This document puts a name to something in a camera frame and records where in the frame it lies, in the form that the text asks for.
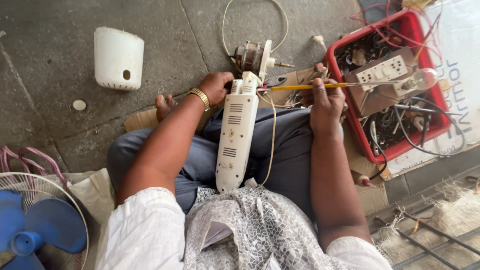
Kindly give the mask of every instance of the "man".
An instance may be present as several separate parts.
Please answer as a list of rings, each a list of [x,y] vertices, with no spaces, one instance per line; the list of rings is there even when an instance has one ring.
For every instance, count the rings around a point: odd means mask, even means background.
[[[198,89],[216,105],[231,80],[231,73],[209,74]],[[326,91],[321,79],[310,84],[302,103],[311,110],[277,113],[264,188],[222,194],[215,184],[222,111],[197,136],[206,106],[198,95],[178,106],[171,96],[157,97],[158,127],[128,133],[109,150],[118,208],[97,268],[390,269],[371,244],[348,168],[339,125],[345,96],[340,88]],[[260,183],[272,128],[272,110],[259,109],[248,175]]]

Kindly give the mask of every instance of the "black cable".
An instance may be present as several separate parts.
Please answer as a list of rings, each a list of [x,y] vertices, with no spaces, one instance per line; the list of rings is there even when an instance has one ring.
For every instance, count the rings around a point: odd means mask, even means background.
[[[438,107],[435,103],[433,102],[430,102],[426,99],[423,99],[423,98],[419,98],[419,97],[411,97],[411,99],[413,100],[418,100],[418,101],[422,101],[422,102],[425,102],[425,103],[428,103],[432,106],[434,106],[436,109],[437,109],[437,112],[439,113],[442,113],[443,115],[445,115],[448,120],[450,120],[450,122],[455,126],[455,128],[460,132],[460,134],[462,135],[462,147],[460,148],[459,151],[455,152],[455,153],[450,153],[450,154],[439,154],[439,153],[433,153],[433,152],[430,152],[430,151],[427,151],[427,150],[424,150],[418,146],[416,146],[409,138],[407,132],[405,131],[405,128],[403,126],[403,123],[402,123],[402,120],[400,118],[400,114],[398,113],[398,109],[394,106],[393,109],[395,110],[395,116],[396,116],[396,119],[398,120],[399,122],[399,126],[400,128],[402,129],[402,132],[403,132],[403,135],[405,135],[405,139],[407,139],[408,143],[413,146],[413,148],[415,149],[418,149],[424,153],[427,153],[427,154],[431,154],[431,155],[434,155],[434,156],[442,156],[442,157],[449,157],[449,156],[452,156],[452,155],[455,155],[455,154],[458,154],[460,152],[463,152],[465,150],[465,148],[467,148],[467,139],[465,138],[465,133],[463,132],[463,130],[457,125],[457,123],[448,115],[446,114],[446,112],[444,110],[442,110],[440,107]]]
[[[369,180],[371,181],[371,180],[377,178],[377,176],[379,176],[380,174],[382,174],[385,171],[385,169],[387,168],[387,157],[385,156],[384,151],[380,148],[380,145],[378,145],[376,138],[375,139],[373,138],[373,132],[372,132],[371,127],[370,127],[370,137],[372,138],[372,142],[377,146],[378,151],[380,151],[380,154],[382,154],[382,156],[385,159],[384,167],[381,170],[379,170],[376,174],[374,174],[372,177],[369,178]]]

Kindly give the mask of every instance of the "white switch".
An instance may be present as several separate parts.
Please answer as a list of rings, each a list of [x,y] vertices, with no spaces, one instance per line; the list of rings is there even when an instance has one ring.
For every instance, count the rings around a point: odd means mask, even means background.
[[[377,80],[381,80],[381,79],[384,77],[384,75],[382,74],[382,72],[379,71],[379,70],[376,70],[376,71],[374,72],[374,74],[375,74],[375,77],[377,77]]]
[[[384,72],[385,76],[390,76],[392,74],[388,67],[383,67],[382,71]]]

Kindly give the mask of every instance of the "ventilation slot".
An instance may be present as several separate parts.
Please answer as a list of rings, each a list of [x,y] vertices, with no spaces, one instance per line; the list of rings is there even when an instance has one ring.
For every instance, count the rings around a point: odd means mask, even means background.
[[[237,150],[233,148],[224,147],[223,148],[223,155],[227,157],[235,158],[237,156]]]
[[[230,104],[231,112],[242,112],[243,104]]]
[[[233,116],[233,115],[228,116],[228,123],[229,124],[239,125],[240,120],[241,120],[241,116]]]

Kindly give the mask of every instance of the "white round cap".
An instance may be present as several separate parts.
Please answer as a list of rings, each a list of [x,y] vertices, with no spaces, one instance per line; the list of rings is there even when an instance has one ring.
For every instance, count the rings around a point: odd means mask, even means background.
[[[78,99],[73,102],[72,106],[75,110],[85,110],[87,104],[85,103],[85,101]]]

